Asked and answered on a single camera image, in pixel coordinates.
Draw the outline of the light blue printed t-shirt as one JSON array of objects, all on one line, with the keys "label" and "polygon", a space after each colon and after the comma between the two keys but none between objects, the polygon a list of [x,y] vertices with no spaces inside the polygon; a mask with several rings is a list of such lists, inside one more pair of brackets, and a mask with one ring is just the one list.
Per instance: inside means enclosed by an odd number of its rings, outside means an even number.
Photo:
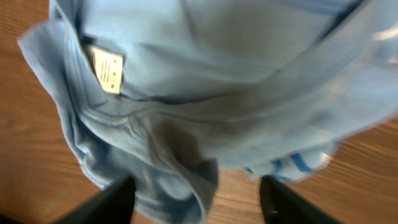
[{"label": "light blue printed t-shirt", "polygon": [[81,170],[204,223],[220,169],[296,181],[397,113],[397,2],[50,1],[18,41]]}]

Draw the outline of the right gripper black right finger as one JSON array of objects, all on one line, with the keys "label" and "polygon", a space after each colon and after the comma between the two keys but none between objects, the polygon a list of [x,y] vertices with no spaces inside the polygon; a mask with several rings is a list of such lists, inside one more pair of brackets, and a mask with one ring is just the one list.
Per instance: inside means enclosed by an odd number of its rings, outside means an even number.
[{"label": "right gripper black right finger", "polygon": [[339,224],[271,176],[261,178],[259,196],[266,224]]}]

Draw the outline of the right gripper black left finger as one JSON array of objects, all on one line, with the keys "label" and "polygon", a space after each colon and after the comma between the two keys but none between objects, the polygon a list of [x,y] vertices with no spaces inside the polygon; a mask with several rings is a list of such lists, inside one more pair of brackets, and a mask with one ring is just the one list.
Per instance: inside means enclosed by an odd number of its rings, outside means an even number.
[{"label": "right gripper black left finger", "polygon": [[57,220],[56,224],[130,224],[136,201],[131,176],[113,182],[102,192]]}]

